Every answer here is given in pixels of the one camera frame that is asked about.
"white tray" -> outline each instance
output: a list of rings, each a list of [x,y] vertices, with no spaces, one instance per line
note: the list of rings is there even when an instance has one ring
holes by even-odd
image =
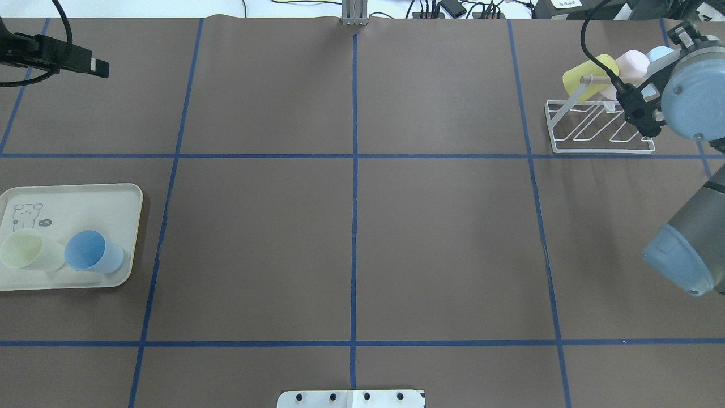
[[[68,265],[54,272],[30,272],[0,264],[0,290],[114,287],[124,283],[131,275],[143,201],[141,189],[128,183],[15,187],[2,193],[0,242],[14,229],[35,228],[65,246],[78,232],[95,229],[118,244],[125,259],[112,274],[76,271]]]

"white sticker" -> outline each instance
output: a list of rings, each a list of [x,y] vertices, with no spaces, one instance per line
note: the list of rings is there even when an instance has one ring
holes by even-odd
[[[551,4],[556,9],[570,9],[572,7],[581,7],[581,0],[551,0]]]

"blue cup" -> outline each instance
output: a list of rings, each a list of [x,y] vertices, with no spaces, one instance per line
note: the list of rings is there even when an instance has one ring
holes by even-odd
[[[110,274],[123,265],[123,249],[100,232],[87,229],[68,241],[65,262],[77,271]]]

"metal bracket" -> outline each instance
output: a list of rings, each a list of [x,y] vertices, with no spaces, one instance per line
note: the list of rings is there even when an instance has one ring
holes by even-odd
[[[423,390],[286,391],[277,408],[426,408]]]
[[[342,25],[368,25],[368,0],[342,0]]]

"cable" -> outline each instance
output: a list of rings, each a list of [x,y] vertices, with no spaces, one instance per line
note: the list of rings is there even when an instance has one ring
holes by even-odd
[[[475,9],[476,6],[478,6],[478,5],[480,5],[483,8],[483,10],[481,10],[481,15],[484,15],[484,13],[486,11],[486,3],[481,3],[480,1],[478,1],[478,2],[466,1],[466,3],[473,3],[473,6],[471,6],[471,8],[468,9],[468,14],[465,15],[466,19],[468,19],[471,16],[473,9]]]
[[[408,11],[405,12],[405,18],[410,15],[410,10],[413,8],[413,5],[415,4],[415,0],[410,0],[410,6],[408,6]]]
[[[692,3],[692,2],[691,2],[690,0],[684,0],[684,1],[682,2],[682,4],[680,4],[680,7],[681,7],[681,8],[680,8],[680,17],[679,17],[679,18],[678,18],[677,20],[682,20],[682,19],[684,18],[684,14],[685,14],[685,12],[687,11],[687,8],[688,8],[688,6],[689,6],[689,5],[691,4],[691,3]]]
[[[609,3],[612,0],[602,0],[597,6],[587,15],[587,18],[584,19],[584,23],[581,25],[581,33],[579,35],[579,43],[581,44],[581,50],[584,51],[584,55],[587,56],[591,61],[593,61],[594,64],[597,64],[599,68],[602,68],[604,72],[607,74],[609,79],[612,81],[612,85],[617,89],[617,92],[623,91],[625,86],[624,82],[615,74],[607,65],[604,65],[601,63],[601,61],[594,58],[594,55],[592,55],[591,52],[587,49],[587,43],[585,41],[585,36],[587,34],[587,26],[589,25],[589,21],[592,20],[592,17],[602,9],[607,3]]]
[[[286,3],[316,3],[316,4],[340,4],[342,3],[340,1],[329,1],[329,0],[270,0],[273,3],[279,3],[279,4],[286,4]]]
[[[65,62],[68,57],[70,57],[70,53],[73,52],[73,33],[70,31],[70,23],[68,22],[68,17],[66,17],[65,12],[63,11],[63,7],[60,6],[59,0],[52,1],[55,5],[55,8],[58,10],[60,20],[63,22],[63,28],[65,29],[65,50],[63,51],[63,55],[60,56],[56,63],[56,70],[60,71],[63,62]],[[45,81],[46,79],[52,77],[54,74],[55,72],[48,71],[41,76],[36,76],[35,78],[31,78],[25,81],[0,82],[0,88],[8,88],[10,86],[33,85],[34,83]]]
[[[391,16],[391,15],[389,15],[389,14],[383,13],[383,12],[374,12],[374,13],[370,13],[370,17],[372,17],[372,16],[374,16],[374,15],[384,15],[385,17],[388,17],[388,18],[393,18],[393,19],[395,18],[395,17],[393,17],[393,16]]]
[[[468,9],[468,14],[465,15],[464,19],[468,18],[471,15],[471,13],[473,13],[473,9],[475,9],[476,6],[478,6],[479,4],[483,7],[483,10],[481,10],[480,18],[484,18],[484,15],[488,15],[488,12],[486,12],[486,6],[490,7],[491,15],[494,15],[496,13],[496,9],[498,9],[499,13],[501,12],[501,8],[498,6],[498,4],[484,3],[482,1],[468,1],[468,0],[463,0],[461,3],[469,3],[469,4],[473,5],[473,6],[471,6],[470,9]]]

